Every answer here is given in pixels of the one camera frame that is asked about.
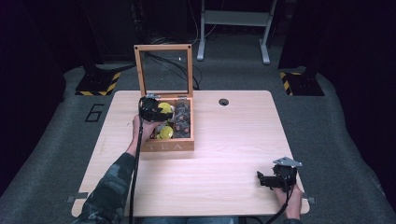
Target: open box lid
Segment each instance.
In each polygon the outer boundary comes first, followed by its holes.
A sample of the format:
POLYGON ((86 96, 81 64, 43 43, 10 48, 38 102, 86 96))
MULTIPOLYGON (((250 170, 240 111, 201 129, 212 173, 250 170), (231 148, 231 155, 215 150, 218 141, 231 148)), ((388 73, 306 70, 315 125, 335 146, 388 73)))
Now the open box lid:
POLYGON ((192 97, 190 44, 135 45, 134 56, 142 96, 192 97))

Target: black curtain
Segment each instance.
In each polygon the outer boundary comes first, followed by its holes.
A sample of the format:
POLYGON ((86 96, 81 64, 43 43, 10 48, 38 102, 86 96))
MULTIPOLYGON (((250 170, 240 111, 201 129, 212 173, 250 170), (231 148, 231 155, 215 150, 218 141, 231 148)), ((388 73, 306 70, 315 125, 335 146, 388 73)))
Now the black curtain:
POLYGON ((0 1, 0 22, 3 194, 63 100, 64 73, 101 60, 78 0, 0 1))
POLYGON ((300 0, 278 66, 319 64, 318 72, 336 89, 351 138, 394 210, 395 10, 395 1, 386 0, 300 0))

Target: white shelf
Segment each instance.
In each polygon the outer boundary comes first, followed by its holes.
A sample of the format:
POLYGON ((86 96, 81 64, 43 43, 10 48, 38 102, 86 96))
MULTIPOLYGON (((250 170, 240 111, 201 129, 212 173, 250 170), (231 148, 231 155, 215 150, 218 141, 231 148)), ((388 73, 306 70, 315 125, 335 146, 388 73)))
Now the white shelf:
POLYGON ((205 24, 266 26, 269 13, 207 10, 203 15, 205 24))

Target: wooden box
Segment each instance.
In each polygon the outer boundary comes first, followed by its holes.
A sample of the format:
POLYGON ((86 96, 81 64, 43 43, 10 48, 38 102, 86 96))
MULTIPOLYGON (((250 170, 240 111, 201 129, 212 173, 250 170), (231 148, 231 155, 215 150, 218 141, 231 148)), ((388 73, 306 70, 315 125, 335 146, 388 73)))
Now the wooden box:
POLYGON ((155 130, 141 151, 194 150, 191 45, 135 45, 134 55, 141 95, 154 94, 175 111, 174 120, 167 122, 172 137, 158 138, 155 130))

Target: yellow black hazard stripe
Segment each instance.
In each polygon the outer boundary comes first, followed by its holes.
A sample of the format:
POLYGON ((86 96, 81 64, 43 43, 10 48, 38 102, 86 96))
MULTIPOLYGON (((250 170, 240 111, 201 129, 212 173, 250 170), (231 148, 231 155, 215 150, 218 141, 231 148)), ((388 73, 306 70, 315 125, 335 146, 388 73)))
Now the yellow black hazard stripe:
POLYGON ((283 82, 283 87, 285 88, 286 94, 287 95, 293 95, 293 92, 291 90, 290 84, 288 82, 288 78, 286 76, 286 74, 292 74, 292 75, 300 75, 301 73, 280 73, 280 77, 282 78, 282 82, 283 82))
POLYGON ((76 95, 109 95, 113 92, 114 88, 116 88, 117 81, 119 80, 120 73, 114 75, 113 79, 111 80, 110 85, 108 86, 106 91, 76 91, 76 95))

